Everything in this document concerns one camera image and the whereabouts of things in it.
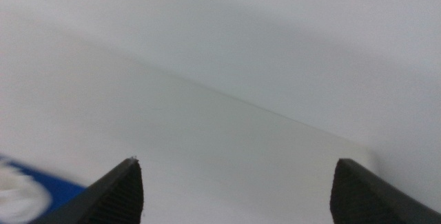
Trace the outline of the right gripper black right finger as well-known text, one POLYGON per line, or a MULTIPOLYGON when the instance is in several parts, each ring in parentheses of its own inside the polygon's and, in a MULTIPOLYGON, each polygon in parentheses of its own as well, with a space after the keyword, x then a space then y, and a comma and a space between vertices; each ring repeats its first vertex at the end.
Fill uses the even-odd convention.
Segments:
POLYGON ((440 224, 440 213, 352 159, 339 159, 330 212, 337 224, 440 224))

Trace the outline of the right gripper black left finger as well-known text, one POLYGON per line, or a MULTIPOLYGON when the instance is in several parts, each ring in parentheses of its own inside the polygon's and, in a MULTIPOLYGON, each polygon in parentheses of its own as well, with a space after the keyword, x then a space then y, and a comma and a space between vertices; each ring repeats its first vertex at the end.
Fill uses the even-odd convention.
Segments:
POLYGON ((143 181, 136 158, 125 159, 78 196, 34 224, 139 224, 143 181))

